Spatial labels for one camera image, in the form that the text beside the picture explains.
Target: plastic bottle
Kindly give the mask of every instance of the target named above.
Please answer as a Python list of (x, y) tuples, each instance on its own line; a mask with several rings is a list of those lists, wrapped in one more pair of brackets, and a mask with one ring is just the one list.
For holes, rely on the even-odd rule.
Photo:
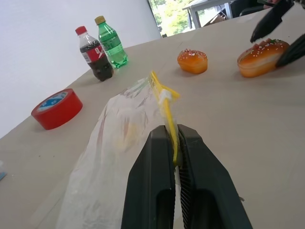
[(109, 79), (113, 75), (113, 68), (97, 39), (87, 33), (86, 27), (80, 26), (76, 30), (80, 38), (80, 51), (93, 74), (100, 81)]
[(95, 22), (99, 26), (99, 40), (113, 67), (120, 68), (127, 64), (128, 57), (116, 31), (106, 23), (103, 16), (97, 17)]

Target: coca-cola bottle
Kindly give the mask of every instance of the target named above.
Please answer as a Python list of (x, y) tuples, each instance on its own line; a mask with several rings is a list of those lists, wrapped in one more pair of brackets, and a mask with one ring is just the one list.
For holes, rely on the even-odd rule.
[(75, 31), (80, 38), (80, 51), (87, 64), (92, 68), (94, 76), (100, 81), (111, 78), (113, 68), (101, 44), (87, 33), (85, 26), (80, 26)]

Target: yellow zip seal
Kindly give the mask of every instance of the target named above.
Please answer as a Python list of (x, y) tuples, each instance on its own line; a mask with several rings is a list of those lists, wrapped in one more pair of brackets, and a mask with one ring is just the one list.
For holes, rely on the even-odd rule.
[(177, 166), (178, 148), (179, 148), (179, 136), (178, 126), (173, 120), (173, 115), (170, 109), (170, 103), (174, 102), (180, 97), (179, 93), (173, 89), (162, 85), (154, 71), (151, 72), (149, 77), (149, 83), (153, 90), (153, 93), (157, 99), (161, 114), (165, 118), (165, 127), (173, 144), (173, 164)]

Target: plastic bag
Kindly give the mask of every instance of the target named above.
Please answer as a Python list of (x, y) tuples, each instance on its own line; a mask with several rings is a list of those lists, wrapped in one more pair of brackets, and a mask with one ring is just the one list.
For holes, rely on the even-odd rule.
[[(149, 78), (110, 99), (70, 175), (57, 229), (120, 229), (128, 174), (149, 133), (163, 124)], [(179, 198), (175, 212), (181, 214)]]

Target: red tape roll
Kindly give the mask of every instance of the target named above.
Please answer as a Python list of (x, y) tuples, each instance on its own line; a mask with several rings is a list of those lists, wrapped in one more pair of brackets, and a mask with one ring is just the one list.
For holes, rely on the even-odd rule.
[(54, 129), (70, 121), (81, 110), (82, 103), (71, 89), (64, 89), (38, 104), (31, 115), (46, 130)]

